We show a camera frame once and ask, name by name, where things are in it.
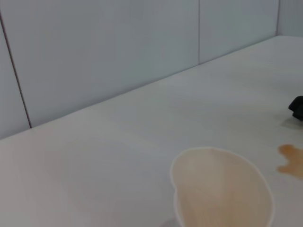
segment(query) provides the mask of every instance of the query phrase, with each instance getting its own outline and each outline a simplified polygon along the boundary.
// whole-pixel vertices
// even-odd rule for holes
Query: black object
[[[288,109],[293,111],[293,117],[303,121],[303,96],[298,96],[294,101],[289,105]]]

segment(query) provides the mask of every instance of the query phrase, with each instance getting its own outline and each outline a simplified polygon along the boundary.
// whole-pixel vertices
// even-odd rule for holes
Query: white wall
[[[0,139],[26,129],[29,124],[0,25]]]
[[[198,64],[198,0],[1,0],[33,126]]]
[[[303,37],[302,0],[280,0],[278,34]]]
[[[200,62],[275,36],[278,0],[201,0]]]

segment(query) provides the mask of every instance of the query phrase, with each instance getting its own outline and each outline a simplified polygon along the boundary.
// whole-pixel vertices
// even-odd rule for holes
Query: paper cup
[[[172,163],[174,208],[182,227],[270,227],[272,193],[248,160],[217,148],[183,151]]]

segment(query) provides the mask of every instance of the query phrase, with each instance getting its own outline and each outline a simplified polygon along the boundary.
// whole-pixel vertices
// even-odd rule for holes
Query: brown liquid spill
[[[280,166],[278,171],[303,180],[303,149],[286,144],[280,146],[279,151],[289,162],[285,166]]]

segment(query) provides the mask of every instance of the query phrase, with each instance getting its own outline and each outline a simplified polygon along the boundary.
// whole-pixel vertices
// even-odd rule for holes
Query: tabletop
[[[278,36],[1,140],[0,226],[176,226],[169,167],[201,146],[254,163],[273,227],[302,226],[303,181],[277,171],[300,95],[303,38]]]

